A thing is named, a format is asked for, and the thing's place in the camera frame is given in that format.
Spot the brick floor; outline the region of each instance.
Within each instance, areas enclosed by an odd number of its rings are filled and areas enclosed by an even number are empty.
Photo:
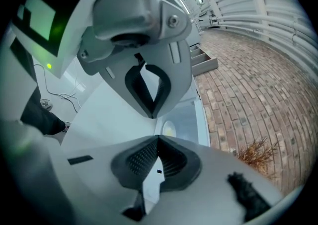
[[[304,73],[264,43],[207,30],[200,47],[219,68],[196,77],[211,146],[239,151],[255,139],[279,142],[268,167],[283,194],[304,184],[318,153],[318,90]]]

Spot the dry grass tuft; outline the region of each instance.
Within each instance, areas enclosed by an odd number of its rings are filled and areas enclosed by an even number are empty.
[[[241,149],[237,154],[237,158],[251,166],[265,177],[272,179],[275,175],[269,175],[267,165],[272,161],[273,156],[277,152],[278,142],[274,145],[266,143],[266,137],[261,141],[250,144],[246,150]]]

